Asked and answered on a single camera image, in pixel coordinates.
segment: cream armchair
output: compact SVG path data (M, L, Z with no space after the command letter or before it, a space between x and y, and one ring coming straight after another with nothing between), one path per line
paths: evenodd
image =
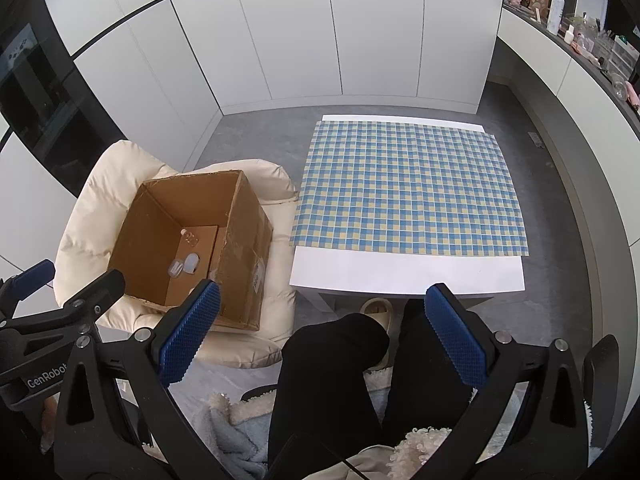
M196 358L229 367L259 368L281 359L280 349L293 329L294 291L289 286L293 247L289 235L298 194L282 167L264 160L222 162L191 173L225 170L244 171L273 225L260 330L215 327ZM53 289L59 305L107 269L140 184L175 174L178 172L128 140L116 142L102 154L82 188L58 248ZM139 300L124 296L98 323L132 333L143 326L154 327L161 317Z

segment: white bottle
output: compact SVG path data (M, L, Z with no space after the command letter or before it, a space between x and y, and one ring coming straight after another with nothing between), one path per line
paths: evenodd
M567 45L571 45L574 42L574 26L569 25L569 30L564 35L564 42Z
M562 20L562 11L564 10L564 0L551 0L551 8L549 9L549 19L546 22L546 30L556 36L560 30L560 21Z

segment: blue gripper pad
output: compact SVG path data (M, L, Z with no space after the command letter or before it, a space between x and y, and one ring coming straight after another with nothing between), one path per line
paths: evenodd
M49 260L42 260L30 269L18 274L11 287L11 295L15 300L24 301L36 290L47 285L56 275L56 267Z
M430 286L424 296L424 315L438 335L462 382L479 390L487 378L484 350L435 285Z
M211 282L160 349L158 379L162 386L182 380L219 312L220 288Z

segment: black pants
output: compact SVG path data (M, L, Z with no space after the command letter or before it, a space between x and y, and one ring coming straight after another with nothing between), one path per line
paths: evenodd
M422 300L410 300L404 309L380 425L363 372L388 345L385 330L363 314L305 326L289 339L269 433L269 466L289 441L276 464L278 480L300 480L338 463L318 440L348 458L375 444L396 446L413 428L455 426L471 387L460 381L424 317ZM290 441L293 435L300 437Z

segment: table leg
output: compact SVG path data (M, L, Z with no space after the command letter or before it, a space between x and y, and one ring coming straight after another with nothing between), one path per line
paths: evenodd
M302 294L309 303L311 303L320 312L334 312L334 298L323 298L322 295L313 288L296 287L296 290Z

